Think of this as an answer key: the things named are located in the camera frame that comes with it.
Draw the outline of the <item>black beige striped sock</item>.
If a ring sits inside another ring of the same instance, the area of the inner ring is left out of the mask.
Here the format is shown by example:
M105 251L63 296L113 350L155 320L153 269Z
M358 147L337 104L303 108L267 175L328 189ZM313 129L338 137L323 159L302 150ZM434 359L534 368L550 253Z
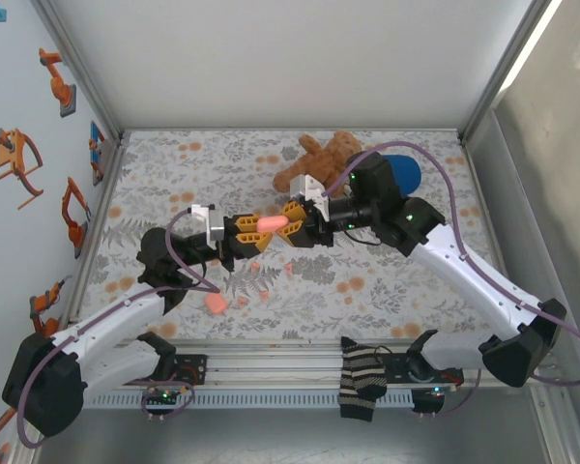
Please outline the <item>black beige striped sock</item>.
M340 339L342 368L338 393L340 415L372 422L376 401L387 393L386 371L376 349L350 337Z

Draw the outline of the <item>aluminium frame post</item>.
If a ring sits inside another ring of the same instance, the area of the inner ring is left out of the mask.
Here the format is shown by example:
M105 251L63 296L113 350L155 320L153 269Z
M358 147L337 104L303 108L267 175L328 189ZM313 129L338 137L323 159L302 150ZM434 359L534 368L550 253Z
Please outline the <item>aluminium frame post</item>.
M519 75L562 1L531 0L529 8L511 36L504 54L460 133L463 144L471 139L488 110L498 104Z
M103 93L100 83L93 77L91 62L84 58L82 46L77 43L67 22L58 12L54 0L29 1L59 53L66 60L67 67L71 70L76 83L80 85L95 115L106 129L105 134L119 145L124 129L110 108L109 100Z

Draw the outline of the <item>brown teddy bear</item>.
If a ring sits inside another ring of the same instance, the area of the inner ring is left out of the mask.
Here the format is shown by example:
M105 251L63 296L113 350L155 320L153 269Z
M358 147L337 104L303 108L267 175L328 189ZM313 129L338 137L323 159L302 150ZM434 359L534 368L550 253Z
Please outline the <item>brown teddy bear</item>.
M273 178L273 189L277 192L288 193L291 180L298 175L309 175L326 189L331 188L346 169L346 161L362 150L360 141L343 130L336 131L326 146L308 134L299 138L299 144L305 153Z

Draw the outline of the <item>orange gripper claw sticker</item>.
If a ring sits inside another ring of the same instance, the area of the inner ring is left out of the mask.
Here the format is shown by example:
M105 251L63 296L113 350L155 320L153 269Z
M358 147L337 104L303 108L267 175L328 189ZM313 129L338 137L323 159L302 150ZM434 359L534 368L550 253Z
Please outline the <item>orange gripper claw sticker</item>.
M26 150L32 153L35 160L35 164L30 168L25 164ZM44 166L44 162L34 141L19 129L0 128L0 167L5 166L8 169L0 174L0 180L13 175L29 194L29 198L17 207L20 211L44 193L42 188L34 188L28 179L33 172Z

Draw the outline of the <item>floral patterned table mat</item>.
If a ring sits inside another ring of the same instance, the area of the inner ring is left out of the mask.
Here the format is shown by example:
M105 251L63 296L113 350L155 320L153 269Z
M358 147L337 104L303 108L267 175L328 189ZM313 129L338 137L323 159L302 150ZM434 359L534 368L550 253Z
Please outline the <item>floral patterned table mat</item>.
M187 206L214 204L228 216L276 215L287 198L273 189L273 178L301 156L299 138L295 131L133 132L78 316L92 315L135 284L146 231L171 226L187 237L202 230L182 216ZM491 258L479 193L455 133L360 131L357 139L364 148L399 140L399 153L420 165L418 196L457 218L466 245ZM224 313L212 314L204 294L190 292L149 329L181 339L315 340L413 338L429 329L462 333L484 326L451 286L380 245L367 229L312 249L274 239L232 273L211 262L206 277L227 301Z

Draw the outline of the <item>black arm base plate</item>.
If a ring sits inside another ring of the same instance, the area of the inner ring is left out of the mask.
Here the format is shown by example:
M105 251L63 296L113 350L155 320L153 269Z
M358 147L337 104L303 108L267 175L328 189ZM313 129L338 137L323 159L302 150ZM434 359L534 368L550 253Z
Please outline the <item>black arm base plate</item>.
M204 354L177 355L173 379L192 386L204 385L207 374L208 356Z
M465 382L460 369L437 370L425 361L419 361L407 353L382 352L375 355L385 368L389 384L456 385Z

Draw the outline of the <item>blue gantry machine sticker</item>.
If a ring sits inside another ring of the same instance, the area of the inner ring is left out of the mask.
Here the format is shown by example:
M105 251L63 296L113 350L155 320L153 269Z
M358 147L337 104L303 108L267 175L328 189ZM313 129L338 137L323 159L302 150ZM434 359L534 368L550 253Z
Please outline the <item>blue gantry machine sticker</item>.
M96 187L102 182L104 177L109 145L101 129L94 121L92 121L90 124L90 137L88 144L90 164L93 171L92 183L93 186Z

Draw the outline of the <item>aluminium frame rail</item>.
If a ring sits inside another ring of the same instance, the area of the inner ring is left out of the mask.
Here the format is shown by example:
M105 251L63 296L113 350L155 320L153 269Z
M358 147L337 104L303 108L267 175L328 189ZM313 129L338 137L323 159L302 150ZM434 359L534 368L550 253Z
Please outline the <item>aluminium frame rail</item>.
M118 173L122 165L122 159L125 153L123 145L123 140L119 140L112 147L107 171L104 180L101 182L102 188L99 202L93 213L89 235L86 239L82 255L80 256L79 264L76 267L70 297L63 312L62 329L65 329L72 321L78 320L78 313L84 301L95 256L101 243L102 231L107 219L112 192L116 187Z
M496 267L510 280L539 297L568 304L563 286L518 176L506 142L496 137L487 148L466 150L481 196ZM529 383L525 387L538 438L548 464L580 464L580 417L577 389Z
M127 127L120 133L133 131L427 131L427 132L453 132L459 134L458 128L428 128L428 127Z

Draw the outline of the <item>wide aluminium mounting rail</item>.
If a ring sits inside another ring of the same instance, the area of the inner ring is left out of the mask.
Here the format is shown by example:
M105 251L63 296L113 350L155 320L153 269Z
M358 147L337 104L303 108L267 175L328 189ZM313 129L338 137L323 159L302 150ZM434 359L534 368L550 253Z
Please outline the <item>wide aluminium mounting rail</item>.
M208 357L204 389L329 390L339 386L337 340L174 339L180 355Z

